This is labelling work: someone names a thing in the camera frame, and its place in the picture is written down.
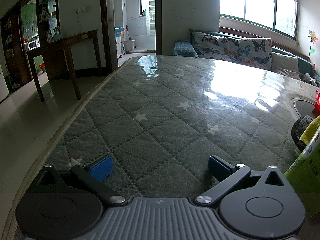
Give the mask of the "green plastic bottle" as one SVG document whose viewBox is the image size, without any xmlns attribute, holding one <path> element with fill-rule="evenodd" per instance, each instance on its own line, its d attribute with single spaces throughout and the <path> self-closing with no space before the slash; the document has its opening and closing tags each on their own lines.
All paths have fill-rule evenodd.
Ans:
<svg viewBox="0 0 320 240">
<path fill-rule="evenodd" d="M 319 213 L 320 201 L 319 131 L 296 161 L 284 173 L 306 209 L 306 217 Z"/>
</svg>

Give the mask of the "yellow grey cleaning cloth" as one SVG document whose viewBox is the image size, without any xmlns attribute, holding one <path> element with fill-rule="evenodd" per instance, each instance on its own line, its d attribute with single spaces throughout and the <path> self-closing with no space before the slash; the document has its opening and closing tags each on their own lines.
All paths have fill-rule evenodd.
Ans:
<svg viewBox="0 0 320 240">
<path fill-rule="evenodd" d="M 319 116 L 313 119 L 306 115 L 299 118 L 291 129 L 291 137 L 296 145 L 297 152 L 300 154 L 309 144 L 319 128 Z"/>
</svg>

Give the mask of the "grey quilted star tablecloth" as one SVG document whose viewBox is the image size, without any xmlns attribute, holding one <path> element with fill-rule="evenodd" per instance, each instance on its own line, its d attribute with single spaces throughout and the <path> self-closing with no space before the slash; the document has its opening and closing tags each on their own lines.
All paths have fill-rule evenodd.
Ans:
<svg viewBox="0 0 320 240">
<path fill-rule="evenodd" d="M 178 56 L 130 59 L 67 121 L 15 212 L 24 239 L 297 239 L 306 209 L 284 173 L 300 154 L 291 100 L 316 88 L 268 70 Z M 71 168 L 113 159 L 103 204 Z M 218 204 L 217 155 L 251 174 Z"/>
</svg>

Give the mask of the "round induction cooktop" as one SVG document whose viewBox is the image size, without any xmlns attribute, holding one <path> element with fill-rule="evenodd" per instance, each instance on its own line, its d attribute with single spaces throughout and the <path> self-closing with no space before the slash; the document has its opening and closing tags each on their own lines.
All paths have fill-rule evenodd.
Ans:
<svg viewBox="0 0 320 240">
<path fill-rule="evenodd" d="M 292 107 L 297 118 L 302 118 L 304 116 L 310 116 L 315 119 L 316 116 L 313 113 L 314 103 L 301 98 L 293 98 L 291 100 Z"/>
</svg>

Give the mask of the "red plastic bag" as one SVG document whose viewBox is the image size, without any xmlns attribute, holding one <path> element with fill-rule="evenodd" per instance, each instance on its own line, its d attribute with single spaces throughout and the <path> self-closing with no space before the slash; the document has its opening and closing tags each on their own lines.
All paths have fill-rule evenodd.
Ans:
<svg viewBox="0 0 320 240">
<path fill-rule="evenodd" d="M 320 112 L 320 92 L 316 90 L 315 104 L 312 112 L 316 115 Z"/>
</svg>

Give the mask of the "dark wooden side table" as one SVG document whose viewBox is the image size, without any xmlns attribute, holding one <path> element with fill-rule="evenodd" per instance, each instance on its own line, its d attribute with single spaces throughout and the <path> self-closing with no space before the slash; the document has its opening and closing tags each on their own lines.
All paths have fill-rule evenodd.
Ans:
<svg viewBox="0 0 320 240">
<path fill-rule="evenodd" d="M 77 100 L 81 99 L 81 93 L 80 88 L 78 85 L 78 81 L 76 78 L 75 68 L 74 68 L 74 62 L 73 62 L 73 56 L 72 56 L 72 50 L 71 46 L 75 44 L 79 44 L 81 42 L 92 40 L 93 41 L 93 47 L 94 47 L 94 54 L 95 54 L 95 60 L 97 63 L 97 68 L 101 69 L 101 59 L 100 59 L 100 51 L 99 51 L 99 43 L 98 43 L 98 30 L 90 30 L 79 34 L 69 35 L 60 39 L 57 39 L 52 42 L 47 43 L 47 48 L 50 46 L 58 47 L 63 49 L 63 54 L 65 56 L 65 62 L 66 66 L 71 78 L 71 82 L 73 85 L 73 89 L 75 92 L 75 96 Z"/>
</svg>

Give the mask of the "white cushion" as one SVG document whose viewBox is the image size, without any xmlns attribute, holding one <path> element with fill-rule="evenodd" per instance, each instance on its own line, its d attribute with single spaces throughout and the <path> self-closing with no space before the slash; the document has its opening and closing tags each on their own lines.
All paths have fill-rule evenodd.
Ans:
<svg viewBox="0 0 320 240">
<path fill-rule="evenodd" d="M 271 71 L 283 76 L 300 80 L 298 72 L 298 59 L 280 53 L 272 53 Z"/>
</svg>

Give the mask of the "black white plush toy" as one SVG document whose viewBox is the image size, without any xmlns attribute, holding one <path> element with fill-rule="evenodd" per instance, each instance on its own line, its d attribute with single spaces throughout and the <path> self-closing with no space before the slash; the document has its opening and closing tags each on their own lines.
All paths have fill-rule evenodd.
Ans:
<svg viewBox="0 0 320 240">
<path fill-rule="evenodd" d="M 309 73 L 303 75 L 303 81 L 313 86 L 319 87 L 319 79 L 311 77 Z"/>
</svg>

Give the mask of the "large butterfly print pillow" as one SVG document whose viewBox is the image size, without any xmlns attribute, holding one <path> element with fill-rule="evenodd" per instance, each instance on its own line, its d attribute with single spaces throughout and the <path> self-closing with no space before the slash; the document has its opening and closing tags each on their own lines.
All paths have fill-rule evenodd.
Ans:
<svg viewBox="0 0 320 240">
<path fill-rule="evenodd" d="M 234 38 L 193 31 L 191 45 L 201 58 L 271 69 L 272 41 L 269 38 Z"/>
</svg>

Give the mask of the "white bucket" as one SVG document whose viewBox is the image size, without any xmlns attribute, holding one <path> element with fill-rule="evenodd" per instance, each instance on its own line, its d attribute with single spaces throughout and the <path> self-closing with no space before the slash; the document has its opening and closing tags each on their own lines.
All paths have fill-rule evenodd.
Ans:
<svg viewBox="0 0 320 240">
<path fill-rule="evenodd" d="M 126 53 L 133 51 L 135 47 L 135 41 L 134 40 L 124 41 L 124 47 L 125 47 Z"/>
</svg>

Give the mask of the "teal sofa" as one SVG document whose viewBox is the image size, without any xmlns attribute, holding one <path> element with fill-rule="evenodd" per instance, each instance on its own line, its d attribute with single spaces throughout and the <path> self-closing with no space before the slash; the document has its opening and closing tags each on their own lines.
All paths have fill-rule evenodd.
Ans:
<svg viewBox="0 0 320 240">
<path fill-rule="evenodd" d="M 272 40 L 265 37 L 239 37 L 191 30 L 190 41 L 175 41 L 172 54 L 228 61 L 305 82 L 311 82 L 317 77 L 311 62 L 272 46 Z"/>
</svg>

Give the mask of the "white microwave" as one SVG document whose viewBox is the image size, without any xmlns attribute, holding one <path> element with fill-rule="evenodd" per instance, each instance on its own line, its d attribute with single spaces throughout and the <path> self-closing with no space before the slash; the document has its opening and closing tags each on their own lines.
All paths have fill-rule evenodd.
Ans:
<svg viewBox="0 0 320 240">
<path fill-rule="evenodd" d="M 38 36 L 31 38 L 27 43 L 28 51 L 40 47 L 40 39 Z"/>
</svg>

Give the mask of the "blue white cabinet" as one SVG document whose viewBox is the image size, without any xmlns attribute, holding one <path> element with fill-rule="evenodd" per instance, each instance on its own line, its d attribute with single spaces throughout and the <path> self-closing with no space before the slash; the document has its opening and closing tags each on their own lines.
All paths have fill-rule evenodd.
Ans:
<svg viewBox="0 0 320 240">
<path fill-rule="evenodd" d="M 116 37 L 117 58 L 120 58 L 123 54 L 124 27 L 115 28 L 114 33 Z"/>
</svg>

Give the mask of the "colourful pinwheel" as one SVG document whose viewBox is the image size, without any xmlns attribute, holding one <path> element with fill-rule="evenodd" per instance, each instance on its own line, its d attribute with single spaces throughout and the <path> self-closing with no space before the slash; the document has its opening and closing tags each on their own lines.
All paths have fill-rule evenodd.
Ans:
<svg viewBox="0 0 320 240">
<path fill-rule="evenodd" d="M 317 42 L 318 37 L 314 31 L 309 30 L 308 32 L 308 38 L 310 38 L 310 47 L 309 47 L 309 54 L 308 54 L 308 60 L 311 60 L 311 54 L 315 53 L 315 48 L 313 45 Z"/>
</svg>

